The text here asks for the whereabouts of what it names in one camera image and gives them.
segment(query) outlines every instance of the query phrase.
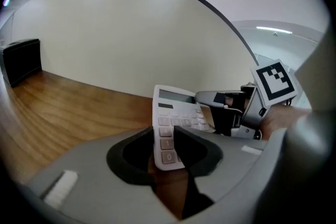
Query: calculator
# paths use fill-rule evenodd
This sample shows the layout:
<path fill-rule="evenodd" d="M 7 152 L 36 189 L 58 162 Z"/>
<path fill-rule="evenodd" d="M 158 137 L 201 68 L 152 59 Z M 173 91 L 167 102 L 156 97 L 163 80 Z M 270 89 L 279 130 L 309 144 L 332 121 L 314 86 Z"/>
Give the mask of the calculator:
<path fill-rule="evenodd" d="M 153 95 L 154 160 L 160 170 L 184 168 L 174 149 L 174 126 L 212 131 L 193 92 L 156 85 Z"/>

